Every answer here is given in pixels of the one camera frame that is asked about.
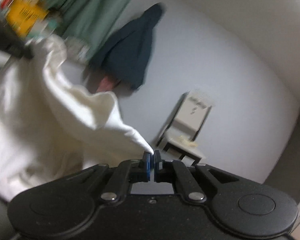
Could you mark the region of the white long-sleeve shirt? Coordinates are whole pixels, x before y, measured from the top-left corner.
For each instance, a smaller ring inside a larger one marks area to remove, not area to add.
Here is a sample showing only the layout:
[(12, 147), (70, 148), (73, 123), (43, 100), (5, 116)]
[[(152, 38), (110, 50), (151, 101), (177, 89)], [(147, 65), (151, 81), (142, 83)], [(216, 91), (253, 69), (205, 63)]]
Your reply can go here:
[(31, 60), (9, 58), (0, 71), (0, 197), (99, 163), (111, 167), (153, 149), (125, 124), (113, 92), (91, 94), (62, 71), (57, 35), (30, 43)]

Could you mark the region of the white wooden chair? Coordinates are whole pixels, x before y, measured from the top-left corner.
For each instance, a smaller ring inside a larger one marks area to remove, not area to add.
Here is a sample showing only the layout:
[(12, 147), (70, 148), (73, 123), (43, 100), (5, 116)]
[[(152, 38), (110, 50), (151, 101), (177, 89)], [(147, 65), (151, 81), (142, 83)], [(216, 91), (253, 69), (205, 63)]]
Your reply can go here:
[(192, 165), (206, 159), (198, 149), (196, 140), (213, 106), (213, 101), (200, 89), (182, 94), (160, 131), (155, 146), (165, 152), (177, 152), (180, 161), (186, 157), (191, 159)]

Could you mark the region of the yellow cardboard box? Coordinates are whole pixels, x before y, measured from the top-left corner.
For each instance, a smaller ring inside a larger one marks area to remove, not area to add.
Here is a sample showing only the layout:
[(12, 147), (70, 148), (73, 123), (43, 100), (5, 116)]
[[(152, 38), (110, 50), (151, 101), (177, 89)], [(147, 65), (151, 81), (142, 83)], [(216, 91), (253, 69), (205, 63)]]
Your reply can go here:
[(6, 21), (16, 32), (25, 38), (37, 21), (42, 21), (48, 15), (42, 0), (13, 0), (6, 14)]

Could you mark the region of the pink hanging cloth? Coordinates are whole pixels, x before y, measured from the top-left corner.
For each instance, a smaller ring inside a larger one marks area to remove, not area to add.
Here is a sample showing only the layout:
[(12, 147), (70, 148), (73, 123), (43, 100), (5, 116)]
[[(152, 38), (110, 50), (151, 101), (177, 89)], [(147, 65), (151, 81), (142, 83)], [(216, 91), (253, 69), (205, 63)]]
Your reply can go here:
[(96, 90), (97, 93), (112, 91), (117, 85), (117, 80), (110, 77), (105, 76), (99, 83), (98, 88)]

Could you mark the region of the green curtain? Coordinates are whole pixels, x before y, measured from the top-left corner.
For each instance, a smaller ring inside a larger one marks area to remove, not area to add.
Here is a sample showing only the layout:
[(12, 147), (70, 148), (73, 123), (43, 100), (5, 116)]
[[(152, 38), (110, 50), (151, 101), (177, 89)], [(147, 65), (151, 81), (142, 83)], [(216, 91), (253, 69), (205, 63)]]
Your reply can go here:
[(116, 20), (131, 0), (44, 0), (45, 5), (61, 12), (57, 34), (85, 43), (90, 59), (105, 42)]

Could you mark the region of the dark teal hanging jacket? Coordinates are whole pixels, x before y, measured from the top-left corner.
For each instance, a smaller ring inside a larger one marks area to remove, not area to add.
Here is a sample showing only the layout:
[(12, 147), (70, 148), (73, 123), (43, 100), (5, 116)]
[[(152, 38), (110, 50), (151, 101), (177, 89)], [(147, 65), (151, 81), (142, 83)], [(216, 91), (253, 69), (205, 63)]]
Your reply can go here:
[(163, 4), (154, 4), (112, 33), (90, 59), (89, 68), (100, 68), (118, 81), (129, 84), (132, 90), (139, 89), (144, 84), (152, 54), (154, 28), (164, 12)]

